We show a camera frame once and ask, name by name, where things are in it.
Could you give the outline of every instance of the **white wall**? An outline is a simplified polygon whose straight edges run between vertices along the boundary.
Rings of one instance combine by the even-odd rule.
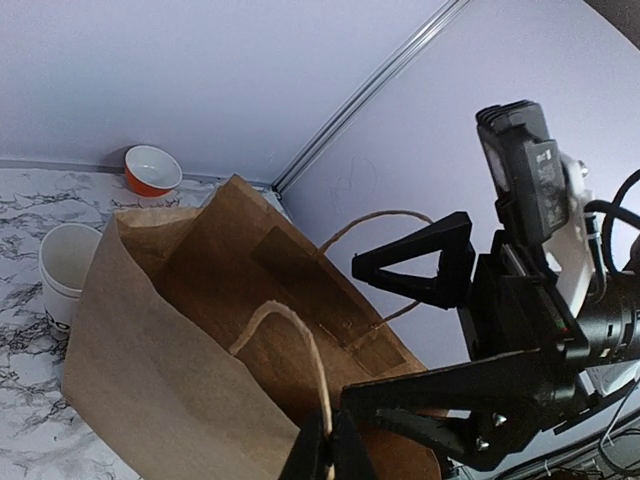
[[[611,198],[639,167],[638,78],[640,52],[580,0],[475,0],[287,191],[286,207],[318,243],[373,210],[409,208],[436,218],[466,210],[476,249],[487,251],[498,223],[475,113],[523,98],[540,102],[560,148],[583,159],[591,168],[590,187]],[[640,210],[638,194],[631,196],[634,205]],[[329,256],[348,272],[354,253],[418,227],[415,220],[377,220]],[[620,258],[633,238],[630,231],[616,236]],[[423,265],[433,268],[427,262],[405,269],[418,272]],[[359,286],[383,312],[404,303]],[[392,327],[428,367],[467,359],[454,312],[422,306]],[[600,416],[561,437],[543,436],[505,466],[606,420]]]
[[[270,182],[442,0],[4,2],[0,159],[151,143]]]

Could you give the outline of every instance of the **marble countertop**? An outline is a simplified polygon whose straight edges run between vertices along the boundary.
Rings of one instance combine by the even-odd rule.
[[[67,338],[45,318],[38,247],[61,223],[102,230],[116,209],[199,206],[215,187],[185,180],[148,200],[131,193],[120,175],[0,169],[1,479],[140,479],[60,393]],[[264,195],[277,205],[273,193]]]

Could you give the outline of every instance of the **white cup rim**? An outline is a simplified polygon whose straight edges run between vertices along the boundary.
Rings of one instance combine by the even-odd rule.
[[[83,229],[86,229],[86,230],[91,230],[92,232],[97,233],[98,237],[102,236],[102,234],[98,230],[96,230],[95,228],[89,227],[88,225],[84,225],[82,223],[62,223],[62,224],[58,225],[57,227],[54,227],[51,230],[49,230],[47,232],[47,234],[44,236],[44,238],[42,239],[42,241],[40,242],[40,247],[38,248],[38,266],[40,268],[40,273],[42,275],[42,278],[56,292],[58,292],[60,295],[64,295],[65,297],[79,298],[80,295],[82,294],[82,288],[67,287],[66,285],[58,282],[47,271],[47,269],[44,266],[44,262],[42,261],[42,247],[45,245],[45,243],[47,241],[47,238],[50,235],[52,235],[54,232],[56,232],[56,231],[58,231],[60,229],[63,229],[63,228],[68,228],[68,227],[80,227],[80,228],[83,228]]]

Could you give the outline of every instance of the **orange bowl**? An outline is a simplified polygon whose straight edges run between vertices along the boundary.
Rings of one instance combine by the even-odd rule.
[[[148,145],[130,148],[124,173],[131,189],[141,197],[159,197],[180,185],[182,169],[167,152]]]

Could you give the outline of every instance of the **brown paper bag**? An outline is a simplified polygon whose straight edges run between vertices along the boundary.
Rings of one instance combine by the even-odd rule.
[[[296,434],[287,417],[299,423],[318,406],[307,352],[282,319],[239,354],[246,369],[225,352],[272,299],[313,332],[336,403],[344,385],[424,369],[313,244],[234,177],[202,210],[115,215],[74,321],[65,394],[146,480],[277,478]],[[384,433],[365,442],[413,452],[410,473],[394,478],[437,476],[412,442]]]

